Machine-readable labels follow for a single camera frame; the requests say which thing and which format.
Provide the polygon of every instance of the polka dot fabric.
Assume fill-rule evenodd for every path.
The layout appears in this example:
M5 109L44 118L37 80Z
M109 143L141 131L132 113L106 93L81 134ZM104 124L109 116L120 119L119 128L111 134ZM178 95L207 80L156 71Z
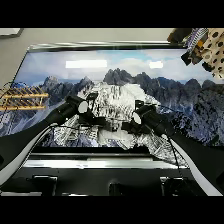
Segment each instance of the polka dot fabric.
M215 76L224 78L224 28L208 28L201 56L212 67Z

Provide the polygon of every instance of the blue sky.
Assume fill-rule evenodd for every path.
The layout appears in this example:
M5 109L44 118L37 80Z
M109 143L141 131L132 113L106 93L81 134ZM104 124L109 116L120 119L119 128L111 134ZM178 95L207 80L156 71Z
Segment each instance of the blue sky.
M195 78L200 84L210 79L221 83L212 77L202 67L202 63L186 66L181 59L184 49L149 49L149 50L100 50L100 51L65 51L28 53L18 72L15 81L28 85L43 83L48 76L60 80L80 80L88 76L92 80L103 80L109 69L120 68L136 76L145 72L151 78L165 77L182 83ZM107 60L107 68L68 69L66 61L73 60ZM163 68L151 69L150 61L162 61Z

